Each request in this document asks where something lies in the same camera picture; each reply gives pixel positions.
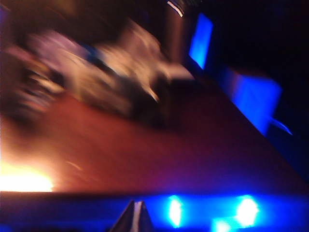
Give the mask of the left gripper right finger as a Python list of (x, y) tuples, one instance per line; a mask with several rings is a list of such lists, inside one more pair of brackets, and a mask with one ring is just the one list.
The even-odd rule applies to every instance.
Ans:
[(141, 202), (139, 215), (139, 231), (153, 232), (153, 224), (146, 208), (145, 202)]

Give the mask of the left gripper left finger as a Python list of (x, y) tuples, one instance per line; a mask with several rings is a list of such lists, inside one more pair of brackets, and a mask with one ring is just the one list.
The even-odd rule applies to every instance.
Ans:
[(130, 201), (109, 232), (129, 232), (132, 228), (135, 202)]

